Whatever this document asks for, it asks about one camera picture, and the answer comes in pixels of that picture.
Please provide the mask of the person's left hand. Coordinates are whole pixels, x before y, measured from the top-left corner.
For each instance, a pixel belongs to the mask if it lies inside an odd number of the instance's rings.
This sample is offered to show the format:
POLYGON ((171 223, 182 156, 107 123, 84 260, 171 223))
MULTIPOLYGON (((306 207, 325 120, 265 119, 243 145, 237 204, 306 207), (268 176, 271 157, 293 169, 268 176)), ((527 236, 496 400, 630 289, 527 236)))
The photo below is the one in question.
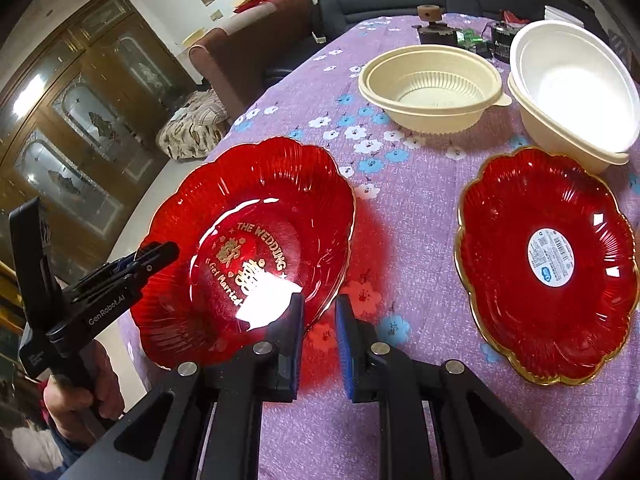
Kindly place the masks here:
POLYGON ((72 386, 61 376, 52 375, 43 390, 43 402, 58 433, 67 441, 93 445, 96 436, 81 417, 93 404, 98 404, 101 417, 117 420, 124 412, 125 403, 111 360, 99 341, 92 343, 96 384, 93 392, 72 386))

